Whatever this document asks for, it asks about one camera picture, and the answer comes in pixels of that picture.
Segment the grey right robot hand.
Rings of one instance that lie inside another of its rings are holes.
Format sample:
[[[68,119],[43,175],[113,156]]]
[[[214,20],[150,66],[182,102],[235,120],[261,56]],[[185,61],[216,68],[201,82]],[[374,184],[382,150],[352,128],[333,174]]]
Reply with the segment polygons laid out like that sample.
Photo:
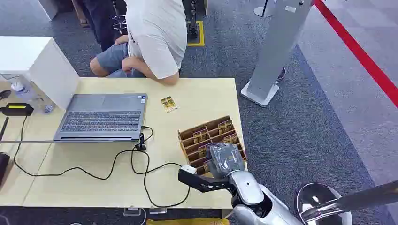
[[[216,179],[227,177],[234,171],[244,171],[245,163],[236,145],[215,142],[206,147],[206,156],[209,159],[205,165]]]

